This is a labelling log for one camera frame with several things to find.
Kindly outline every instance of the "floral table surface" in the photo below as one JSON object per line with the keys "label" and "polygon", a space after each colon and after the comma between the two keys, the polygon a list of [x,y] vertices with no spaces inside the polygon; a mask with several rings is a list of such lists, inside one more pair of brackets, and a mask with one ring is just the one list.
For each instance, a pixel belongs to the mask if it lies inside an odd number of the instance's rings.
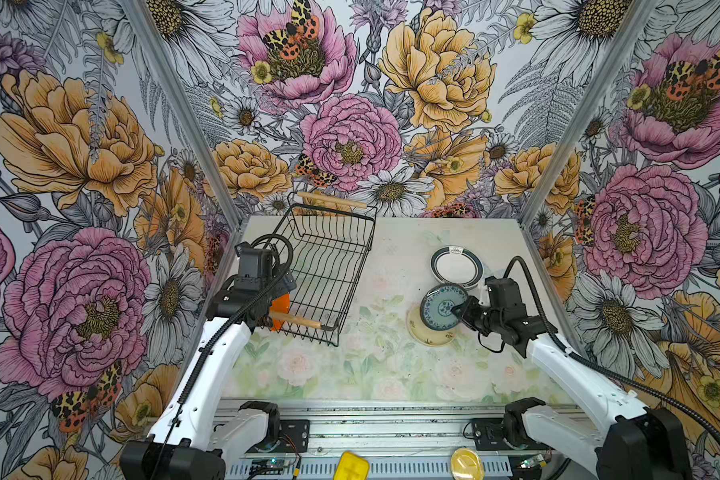
{"label": "floral table surface", "polygon": [[[273,231],[278,220],[251,218],[243,239]],[[486,276],[502,274],[514,255],[530,259],[514,220],[380,218],[339,347],[257,330],[233,368],[224,397],[503,404],[536,396],[553,404],[573,403],[515,351],[489,352],[464,326],[442,347],[411,337],[407,314],[438,283],[429,259],[446,245],[472,250]],[[518,283],[530,302],[528,288]],[[547,293],[540,295],[552,317]],[[528,313],[535,314],[530,304]]]}

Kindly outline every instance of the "yellow plate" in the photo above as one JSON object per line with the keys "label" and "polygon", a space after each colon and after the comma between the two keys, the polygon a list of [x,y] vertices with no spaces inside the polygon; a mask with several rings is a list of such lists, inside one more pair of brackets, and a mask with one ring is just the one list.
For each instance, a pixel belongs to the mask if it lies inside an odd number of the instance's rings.
{"label": "yellow plate", "polygon": [[475,450],[460,448],[451,456],[451,475],[456,480],[483,480],[485,470]]}
{"label": "yellow plate", "polygon": [[338,461],[333,480],[365,480],[370,470],[368,460],[352,452],[344,452],[342,459]]}
{"label": "yellow plate", "polygon": [[427,327],[422,321],[421,315],[419,315],[418,305],[410,309],[405,323],[408,325],[411,336],[426,346],[445,346],[456,337],[456,327],[442,331],[432,330]]}

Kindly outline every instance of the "black wire basket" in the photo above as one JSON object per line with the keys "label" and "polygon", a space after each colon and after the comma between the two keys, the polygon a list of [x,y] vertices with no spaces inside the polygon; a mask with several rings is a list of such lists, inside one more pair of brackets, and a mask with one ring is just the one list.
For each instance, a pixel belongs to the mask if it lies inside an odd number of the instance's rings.
{"label": "black wire basket", "polygon": [[[300,318],[274,320],[273,329],[338,346],[371,251],[376,208],[325,195],[298,195],[304,203],[292,204],[273,233],[293,245],[291,272],[296,289],[290,293],[288,314]],[[356,214],[353,207],[362,208],[365,214]],[[285,261],[285,249],[275,245],[280,261]],[[319,328],[305,326],[305,320],[319,323],[313,323]]]}

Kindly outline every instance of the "yellow lid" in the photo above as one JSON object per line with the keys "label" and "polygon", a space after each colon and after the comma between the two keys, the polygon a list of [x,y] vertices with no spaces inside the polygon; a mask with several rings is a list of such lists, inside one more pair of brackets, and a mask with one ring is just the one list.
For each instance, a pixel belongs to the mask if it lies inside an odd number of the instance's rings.
{"label": "yellow lid", "polygon": [[370,470],[368,460],[352,452],[344,452],[342,459],[338,461],[333,480],[365,480]]}
{"label": "yellow lid", "polygon": [[456,480],[483,480],[485,470],[474,450],[460,448],[451,456],[451,474]]}

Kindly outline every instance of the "beige plate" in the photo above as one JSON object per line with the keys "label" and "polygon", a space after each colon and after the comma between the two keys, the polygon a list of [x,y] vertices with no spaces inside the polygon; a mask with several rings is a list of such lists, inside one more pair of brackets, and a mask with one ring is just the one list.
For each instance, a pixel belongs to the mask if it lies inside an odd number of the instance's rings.
{"label": "beige plate", "polygon": [[405,323],[411,336],[427,346],[445,346],[456,337],[456,328],[442,331],[428,328],[418,313],[418,305],[410,309]]}

